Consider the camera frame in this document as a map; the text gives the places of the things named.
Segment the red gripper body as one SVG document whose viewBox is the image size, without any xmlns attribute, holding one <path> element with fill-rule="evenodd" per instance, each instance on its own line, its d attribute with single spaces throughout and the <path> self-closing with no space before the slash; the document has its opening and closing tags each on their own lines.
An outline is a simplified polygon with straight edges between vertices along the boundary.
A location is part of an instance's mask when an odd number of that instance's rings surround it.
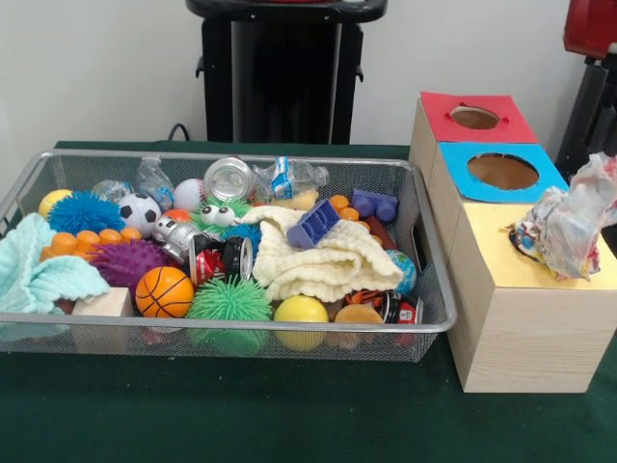
<svg viewBox="0 0 617 463">
<path fill-rule="evenodd" d="M 604 59 L 616 54 L 616 0 L 571 0 L 563 43 L 567 51 Z"/>
</svg>

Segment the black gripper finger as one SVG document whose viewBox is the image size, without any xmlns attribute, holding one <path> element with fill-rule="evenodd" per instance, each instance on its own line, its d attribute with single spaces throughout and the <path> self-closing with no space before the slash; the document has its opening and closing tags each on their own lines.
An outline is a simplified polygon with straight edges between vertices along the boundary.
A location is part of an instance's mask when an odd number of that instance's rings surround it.
<svg viewBox="0 0 617 463">
<path fill-rule="evenodd" d="M 591 116 L 587 127 L 586 145 L 588 153 L 604 150 L 609 130 L 609 116 L 604 114 L 606 87 L 609 71 L 598 60 L 588 60 L 591 72 Z"/>
</svg>

